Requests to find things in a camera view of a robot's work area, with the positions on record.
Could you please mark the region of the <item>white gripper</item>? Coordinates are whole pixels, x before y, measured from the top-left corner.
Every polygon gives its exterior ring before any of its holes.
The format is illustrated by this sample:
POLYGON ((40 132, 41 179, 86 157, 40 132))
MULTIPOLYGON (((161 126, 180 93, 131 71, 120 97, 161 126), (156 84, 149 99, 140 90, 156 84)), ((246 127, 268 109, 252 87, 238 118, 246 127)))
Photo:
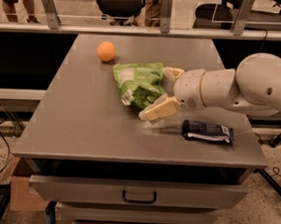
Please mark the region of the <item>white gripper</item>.
POLYGON ((138 113, 141 120, 156 120, 175 115, 181 105, 187 109, 201 110, 205 108, 201 98, 201 83, 205 70, 189 70, 166 66, 162 69, 163 74, 176 81, 174 96, 167 93, 160 96, 154 104, 147 106, 138 113))

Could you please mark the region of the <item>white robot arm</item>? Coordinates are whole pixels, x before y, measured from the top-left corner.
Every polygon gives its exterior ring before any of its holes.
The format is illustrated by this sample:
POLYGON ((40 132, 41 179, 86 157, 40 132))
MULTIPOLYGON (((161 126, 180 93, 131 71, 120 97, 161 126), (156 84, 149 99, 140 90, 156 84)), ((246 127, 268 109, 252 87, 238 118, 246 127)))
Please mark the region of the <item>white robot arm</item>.
POLYGON ((281 113, 281 58, 273 54, 251 54, 235 69, 194 69, 176 76, 166 68, 164 74, 173 81, 173 95, 163 94, 139 112, 140 119, 153 121, 182 108, 210 106, 258 117, 281 113))

